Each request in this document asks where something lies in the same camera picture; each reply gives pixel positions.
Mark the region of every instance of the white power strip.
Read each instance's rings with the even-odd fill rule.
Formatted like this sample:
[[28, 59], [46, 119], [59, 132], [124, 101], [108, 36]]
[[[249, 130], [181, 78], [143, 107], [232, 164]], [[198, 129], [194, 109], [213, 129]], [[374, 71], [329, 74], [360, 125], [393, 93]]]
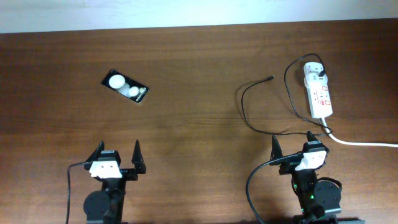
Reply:
[[[326, 76], [323, 65], [317, 62], [308, 62], [304, 65], [304, 84], [307, 87], [308, 100], [311, 108], [311, 116], [318, 118], [320, 123], [327, 127], [325, 118], [333, 113], [328, 88], [328, 77]], [[398, 144], [372, 143], [372, 142], [347, 142], [342, 141], [332, 134], [330, 138], [338, 143], [350, 146], [385, 146], [398, 147]]]
[[320, 76], [323, 71], [321, 63], [308, 62], [304, 65], [304, 84], [307, 87], [311, 116], [326, 118], [333, 113], [328, 88], [328, 77]]

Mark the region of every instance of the white cable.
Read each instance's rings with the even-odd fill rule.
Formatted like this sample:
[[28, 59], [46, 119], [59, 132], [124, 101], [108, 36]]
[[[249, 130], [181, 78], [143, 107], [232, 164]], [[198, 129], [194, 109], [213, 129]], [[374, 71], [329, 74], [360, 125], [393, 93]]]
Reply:
[[[320, 121], [322, 122], [322, 124], [327, 127], [325, 118], [320, 118]], [[350, 145], [350, 146], [385, 146], [385, 147], [398, 147], [398, 144], [388, 144], [388, 143], [371, 143], [371, 142], [346, 142], [346, 141], [342, 141], [340, 139], [337, 139], [336, 137], [334, 137], [332, 134], [328, 134], [329, 137], [333, 140], [335, 140], [336, 142], [340, 143], [340, 144], [346, 144], [346, 145]]]

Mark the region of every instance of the electrical outlet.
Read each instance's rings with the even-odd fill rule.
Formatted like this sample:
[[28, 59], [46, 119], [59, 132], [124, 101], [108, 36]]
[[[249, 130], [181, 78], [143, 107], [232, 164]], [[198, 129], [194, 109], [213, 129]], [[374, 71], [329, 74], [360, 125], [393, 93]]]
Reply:
[[333, 114], [328, 88], [328, 77], [319, 76], [323, 71], [321, 63], [308, 62], [304, 65], [304, 84], [307, 87], [311, 116], [313, 118], [326, 118]]

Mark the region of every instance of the wood grain surface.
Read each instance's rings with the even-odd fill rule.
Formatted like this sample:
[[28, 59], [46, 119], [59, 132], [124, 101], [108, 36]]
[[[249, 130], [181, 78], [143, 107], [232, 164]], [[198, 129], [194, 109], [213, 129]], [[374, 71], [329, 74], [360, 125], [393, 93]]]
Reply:
[[[66, 169], [103, 140], [131, 167], [139, 139], [147, 174], [127, 184], [129, 223], [235, 223], [254, 215], [244, 186], [269, 159], [271, 136], [255, 133], [238, 109], [247, 92], [250, 122], [268, 131], [320, 133], [295, 117], [283, 72], [318, 53], [329, 76], [337, 138], [397, 142], [398, 20], [123, 29], [0, 35], [0, 223], [63, 223]], [[298, 112], [310, 118], [302, 67], [287, 81]], [[113, 68], [150, 87], [132, 101], [100, 85]], [[398, 150], [354, 147], [321, 137], [330, 149], [318, 171], [343, 183], [339, 217], [398, 220]], [[284, 154], [305, 136], [281, 136]], [[84, 223], [83, 201], [101, 184], [72, 170], [70, 223]], [[266, 220], [299, 214], [290, 176], [265, 167], [251, 183]]]

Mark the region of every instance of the black wire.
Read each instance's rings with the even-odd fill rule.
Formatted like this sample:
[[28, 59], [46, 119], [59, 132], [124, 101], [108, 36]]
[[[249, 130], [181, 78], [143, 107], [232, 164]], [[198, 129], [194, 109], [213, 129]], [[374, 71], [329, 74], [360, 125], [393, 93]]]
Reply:
[[329, 129], [329, 130], [330, 130], [329, 133], [325, 133], [325, 134], [314, 134], [314, 136], [325, 136], [325, 135], [327, 135], [327, 134], [331, 134], [331, 133], [333, 132], [333, 130], [332, 130], [331, 128], [329, 128], [329, 127], [326, 127], [326, 126], [324, 126], [324, 125], [322, 125], [322, 124], [319, 124], [319, 123], [316, 123], [316, 122], [314, 122], [314, 121], [310, 121], [309, 119], [303, 118], [302, 116], [299, 115], [299, 113], [298, 113], [297, 110], [296, 110], [296, 107], [295, 107], [294, 104], [293, 104], [293, 99], [292, 99], [292, 96], [290, 95], [290, 91], [289, 91], [289, 88], [287, 87], [287, 82], [286, 82], [286, 73], [287, 73], [287, 70], [290, 68], [290, 66], [292, 66], [292, 65], [293, 65], [294, 63], [296, 63], [297, 61], [299, 61], [299, 60], [301, 60], [301, 59], [303, 59], [303, 58], [305, 58], [305, 57], [311, 56], [311, 55], [316, 56], [316, 57], [319, 59], [319, 62], [320, 62], [320, 63], [322, 64], [322, 66], [323, 66], [323, 71], [326, 72], [326, 69], [325, 69], [325, 66], [324, 66], [324, 64], [323, 64], [323, 61], [322, 61], [321, 57], [319, 57], [319, 55], [314, 54], [314, 53], [306, 54], [306, 55], [301, 56], [301, 57], [299, 57], [298, 59], [294, 60], [294, 61], [293, 61], [292, 63], [290, 63], [290, 65], [286, 68], [286, 70], [285, 70], [285, 75], [284, 75], [285, 86], [286, 86], [286, 91], [287, 91], [287, 94], [288, 94], [288, 96], [289, 96], [290, 102], [291, 102], [291, 104], [292, 104], [292, 108], [293, 108], [294, 113], [296, 114], [296, 116], [299, 117], [299, 118], [301, 118], [301, 119], [303, 119], [304, 121], [307, 121], [307, 122], [309, 122], [309, 123], [313, 123], [313, 124], [315, 124], [315, 125], [317, 125], [317, 126], [319, 126], [319, 127], [323, 127], [323, 128], [325, 128], [325, 129], [326, 129], [326, 128]]
[[[292, 96], [290, 95], [290, 91], [289, 91], [289, 88], [287, 87], [287, 82], [286, 82], [286, 74], [287, 74], [287, 70], [290, 68], [290, 66], [292, 66], [292, 65], [293, 65], [294, 63], [296, 63], [297, 61], [299, 61], [299, 60], [301, 60], [301, 59], [303, 59], [303, 58], [305, 58], [305, 57], [311, 56], [311, 55], [314, 55], [314, 56], [318, 57], [320, 63], [321, 63], [322, 66], [323, 66], [323, 71], [325, 71], [325, 66], [323, 65], [323, 61], [322, 61], [322, 59], [319, 57], [319, 55], [313, 54], [313, 53], [311, 53], [311, 54], [306, 54], [306, 55], [304, 55], [304, 56], [302, 56], [302, 57], [300, 57], [300, 58], [294, 60], [294, 61], [286, 68], [285, 74], [284, 74], [285, 86], [286, 86], [286, 90], [287, 90], [287, 94], [288, 94], [288, 96], [289, 96], [290, 102], [291, 102], [291, 104], [292, 104], [292, 108], [293, 108], [294, 113], [296, 114], [296, 116], [299, 117], [299, 118], [301, 118], [301, 119], [303, 119], [304, 121], [309, 122], [309, 123], [313, 123], [313, 124], [316, 124], [317, 126], [320, 126], [320, 127], [329, 129], [329, 130], [330, 130], [329, 133], [325, 133], [325, 134], [314, 134], [314, 136], [325, 136], [325, 135], [327, 135], [327, 134], [331, 134], [331, 133], [333, 132], [333, 130], [332, 130], [331, 128], [329, 128], [329, 127], [326, 127], [326, 126], [322, 125], [322, 124], [316, 123], [316, 122], [314, 122], [314, 121], [310, 121], [310, 120], [307, 119], [307, 118], [303, 118], [302, 116], [300, 116], [300, 115], [297, 113], [296, 107], [295, 107], [294, 104], [293, 104], [293, 99], [292, 99]], [[243, 120], [244, 120], [244, 122], [247, 124], [247, 126], [249, 126], [249, 128], [251, 128], [253, 131], [256, 131], [256, 132], [258, 132], [258, 133], [273, 134], [273, 135], [276, 135], [276, 136], [282, 136], [282, 135], [286, 136], [286, 135], [291, 135], [291, 134], [303, 134], [303, 135], [306, 135], [306, 133], [302, 133], [302, 132], [272, 133], [272, 132], [269, 132], [269, 131], [262, 131], [262, 130], [256, 129], [256, 128], [254, 128], [254, 127], [252, 127], [252, 126], [250, 125], [248, 119], [246, 118], [246, 114], [244, 113], [244, 106], [243, 106], [244, 94], [245, 94], [245, 92], [248, 91], [251, 87], [253, 87], [253, 86], [257, 85], [257, 84], [260, 84], [260, 83], [269, 81], [269, 80], [271, 80], [271, 79], [273, 79], [273, 78], [275, 78], [275, 76], [271, 75], [271, 76], [267, 77], [267, 78], [264, 79], [264, 80], [261, 80], [261, 81], [258, 81], [258, 82], [256, 82], [256, 83], [253, 83], [252, 85], [248, 86], [248, 87], [243, 91], [243, 93], [242, 93], [242, 98], [241, 98], [241, 107], [242, 107], [242, 115], [243, 115]]]
[[268, 165], [268, 164], [270, 164], [270, 163], [272, 163], [272, 162], [279, 162], [279, 161], [281, 161], [281, 160], [288, 159], [288, 158], [290, 158], [290, 157], [295, 157], [295, 156], [297, 156], [297, 155], [296, 155], [296, 154], [292, 154], [292, 155], [288, 155], [288, 156], [285, 156], [285, 157], [282, 157], [282, 158], [279, 158], [279, 159], [274, 159], [274, 160], [272, 160], [272, 161], [265, 162], [265, 163], [263, 163], [263, 164], [257, 166], [257, 167], [251, 172], [251, 174], [249, 175], [248, 180], [246, 181], [246, 197], [248, 198], [248, 202], [249, 202], [249, 205], [250, 205], [250, 207], [251, 207], [251, 210], [253, 211], [253, 213], [254, 213], [254, 215], [256, 216], [256, 218], [261, 222], [261, 224], [266, 224], [266, 223], [265, 223], [265, 221], [260, 217], [260, 215], [257, 213], [257, 210], [254, 208], [254, 205], [253, 205], [253, 203], [252, 203], [252, 201], [251, 201], [251, 199], [250, 199], [250, 195], [249, 195], [249, 183], [250, 183], [250, 180], [251, 180], [251, 178], [253, 177], [253, 175], [254, 175], [259, 169], [263, 168], [264, 166], [266, 166], [266, 165]]
[[90, 164], [90, 162], [79, 162], [76, 164], [72, 164], [68, 167], [68, 172], [67, 172], [67, 176], [68, 176], [68, 205], [67, 205], [67, 220], [65, 221], [65, 224], [68, 224], [68, 222], [69, 222], [69, 213], [70, 213], [70, 168], [75, 167], [75, 166], [82, 166], [85, 164]]

